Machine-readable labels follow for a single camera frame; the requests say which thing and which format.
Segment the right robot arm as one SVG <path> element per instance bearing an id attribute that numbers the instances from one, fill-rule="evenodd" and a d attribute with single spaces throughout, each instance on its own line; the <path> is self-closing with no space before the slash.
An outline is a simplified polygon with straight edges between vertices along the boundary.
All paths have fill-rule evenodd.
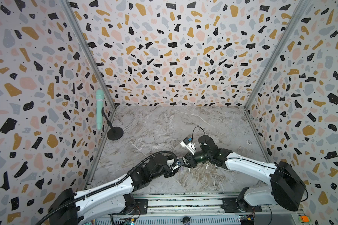
<path id="1" fill-rule="evenodd" d="M 306 185 L 291 165 L 261 162 L 241 156 L 231 150 L 219 148 L 208 135 L 199 139 L 201 151 L 197 152 L 191 138 L 181 142 L 189 150 L 184 157 L 175 160 L 175 166 L 195 168 L 200 163 L 208 162 L 216 167 L 237 171 L 256 178 L 265 186 L 245 187 L 237 196 L 236 207 L 243 212 L 253 212 L 261 205 L 279 205 L 289 211 L 297 211 L 307 195 Z"/>

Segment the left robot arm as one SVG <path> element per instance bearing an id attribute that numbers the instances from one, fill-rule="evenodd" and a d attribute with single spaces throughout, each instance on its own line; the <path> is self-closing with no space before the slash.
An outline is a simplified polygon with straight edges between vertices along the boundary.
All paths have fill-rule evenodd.
<path id="1" fill-rule="evenodd" d="M 103 215 L 130 213 L 136 204 L 133 192 L 147 187 L 157 177 L 174 176 L 188 163 L 186 157 L 179 158 L 170 151 L 154 153 L 111 182 L 78 192 L 71 188 L 63 191 L 37 223 L 84 225 Z"/>

